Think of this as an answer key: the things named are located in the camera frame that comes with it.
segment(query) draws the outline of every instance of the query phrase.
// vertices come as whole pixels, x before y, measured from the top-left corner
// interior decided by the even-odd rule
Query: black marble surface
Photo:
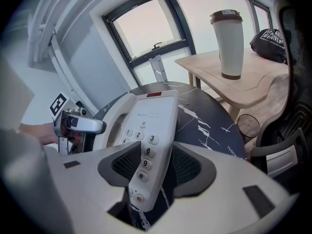
[[[142,95],[172,89],[180,93],[175,141],[245,158],[245,148],[237,126],[226,110],[204,91],[185,83],[170,81],[144,85],[129,93]],[[102,120],[122,96],[124,94],[107,104],[94,118]],[[173,203],[175,186],[175,172],[169,164],[154,208],[150,212],[143,213],[132,207],[138,228],[148,230],[162,216]]]

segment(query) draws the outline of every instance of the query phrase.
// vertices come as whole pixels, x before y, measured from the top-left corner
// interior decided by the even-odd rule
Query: white telephone
[[[141,141],[141,164],[129,183],[131,203],[153,209],[167,172],[175,136],[177,90],[135,96],[126,94],[105,115],[106,131],[96,135],[93,151]]]

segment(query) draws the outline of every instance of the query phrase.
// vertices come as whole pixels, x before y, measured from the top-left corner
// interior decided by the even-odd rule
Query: window frame
[[[102,16],[102,19],[105,23],[105,26],[107,27],[110,35],[112,36],[123,60],[125,61],[129,71],[131,72],[132,76],[134,77],[136,83],[138,86],[141,86],[138,78],[136,77],[133,69],[145,62],[147,62],[151,58],[155,58],[157,55],[164,55],[166,53],[169,53],[171,51],[189,47],[190,49],[190,54],[191,55],[196,55],[196,50],[195,50],[195,45],[194,45],[194,40],[191,34],[190,27],[187,23],[187,20],[183,14],[182,8],[180,7],[179,3],[177,0],[165,0],[170,12],[172,13],[172,16],[175,20],[176,26],[180,32],[181,40],[177,42],[173,42],[171,44],[159,47],[157,49],[154,49],[140,57],[137,57],[135,59],[132,59],[125,44],[123,43],[117,29],[114,26],[114,21],[120,18],[122,15],[126,14],[130,10],[147,3],[152,0],[129,0],[122,5],[118,6],[111,12],[109,12],[106,15]],[[259,21],[258,17],[255,11],[255,6],[265,10],[268,14],[268,20],[270,24],[270,28],[273,28],[272,24],[272,18],[271,18],[271,13],[270,9],[257,0],[247,0],[247,2],[250,5],[251,12],[252,12],[252,18],[253,18],[253,23],[255,26],[256,33],[258,34],[260,32],[259,28]],[[197,88],[201,88],[200,85],[200,79],[198,77],[195,77],[195,82]]]

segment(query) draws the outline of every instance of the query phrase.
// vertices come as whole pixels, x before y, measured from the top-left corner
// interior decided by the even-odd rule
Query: black mesh chair
[[[274,11],[289,68],[289,94],[283,110],[260,129],[251,163],[291,193],[300,191],[312,147],[312,62],[296,13],[286,0]]]

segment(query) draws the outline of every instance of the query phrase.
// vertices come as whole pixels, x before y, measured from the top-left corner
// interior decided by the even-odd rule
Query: light wood desk
[[[200,78],[229,103],[229,114],[233,120],[241,108],[250,108],[264,101],[274,79],[288,74],[286,64],[264,59],[250,48],[245,49],[242,77],[239,80],[221,76],[218,50],[184,57],[175,62]]]

